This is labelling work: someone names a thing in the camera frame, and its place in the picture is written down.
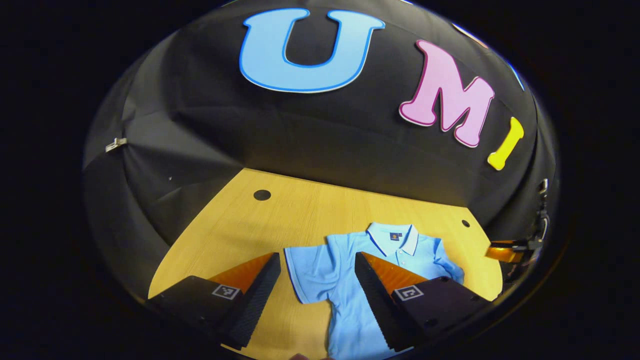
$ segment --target shirt collar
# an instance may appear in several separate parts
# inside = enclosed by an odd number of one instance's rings
[[[384,256],[388,256],[396,249],[400,249],[405,253],[413,256],[415,254],[415,248],[418,246],[418,229],[414,225],[386,225],[372,222],[367,233],[371,237],[371,241],[380,249]],[[393,244],[389,243],[390,240],[383,238],[382,236],[388,236],[388,233],[403,233],[404,244],[397,248],[393,247]]]

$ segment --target metal clamp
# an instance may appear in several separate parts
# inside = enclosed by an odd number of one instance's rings
[[[107,145],[104,148],[104,152],[109,152],[109,151],[111,151],[113,149],[116,149],[118,147],[121,147],[121,146],[125,145],[126,143],[127,143],[127,138],[122,138],[122,139],[115,138],[115,139],[113,139],[113,142],[111,144]]]

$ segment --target light wood tabletop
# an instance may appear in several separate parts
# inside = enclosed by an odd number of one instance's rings
[[[271,198],[258,201],[257,190]],[[487,300],[502,290],[497,260],[484,256],[489,239],[467,208],[404,199],[244,169],[193,219],[156,270],[149,298],[187,276],[208,279],[268,252],[280,253],[282,272],[240,353],[287,360],[296,353],[326,357],[331,305],[303,305],[289,280],[283,248],[316,246],[325,236],[365,231],[371,222],[413,224],[441,238],[449,259],[465,271],[464,286]]]

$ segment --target letter u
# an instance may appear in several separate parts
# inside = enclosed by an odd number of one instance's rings
[[[263,88],[301,93],[327,92],[355,80],[367,59],[371,34],[385,23],[362,13],[332,10],[328,16],[339,28],[331,58],[319,65],[298,65],[287,60],[287,42],[294,23],[309,14],[307,9],[289,8],[246,19],[249,30],[240,52],[243,76]]]

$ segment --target pink letter m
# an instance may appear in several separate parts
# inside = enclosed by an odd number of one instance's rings
[[[479,77],[462,89],[460,73],[451,55],[425,40],[418,40],[416,45],[424,53],[422,78],[413,100],[400,105],[400,116],[420,126],[433,125],[436,122],[433,107],[440,94],[442,131],[448,131],[468,112],[464,123],[456,127],[454,136],[464,145],[476,147],[495,95],[493,89]]]

